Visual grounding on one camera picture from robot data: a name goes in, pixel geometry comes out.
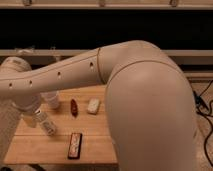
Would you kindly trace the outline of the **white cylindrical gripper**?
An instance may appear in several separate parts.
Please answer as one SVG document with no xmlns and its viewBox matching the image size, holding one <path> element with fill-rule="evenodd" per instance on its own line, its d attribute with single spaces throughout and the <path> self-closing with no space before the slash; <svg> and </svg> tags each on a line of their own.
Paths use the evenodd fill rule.
<svg viewBox="0 0 213 171">
<path fill-rule="evenodd" d="M 41 106 L 40 95 L 16 97 L 13 99 L 13 106 L 24 114 L 23 120 L 27 126 L 31 128 L 37 126 L 37 122 L 33 115 Z"/>
</svg>

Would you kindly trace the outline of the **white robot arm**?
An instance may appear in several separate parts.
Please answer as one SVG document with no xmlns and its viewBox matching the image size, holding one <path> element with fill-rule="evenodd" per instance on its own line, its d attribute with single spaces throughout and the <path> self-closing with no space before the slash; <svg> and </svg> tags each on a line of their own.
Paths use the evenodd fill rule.
<svg viewBox="0 0 213 171">
<path fill-rule="evenodd" d="M 0 97 L 104 84 L 105 111 L 120 171 L 196 171 L 195 100 L 178 65 L 156 45 L 134 40 L 49 66 L 0 70 Z"/>
</svg>

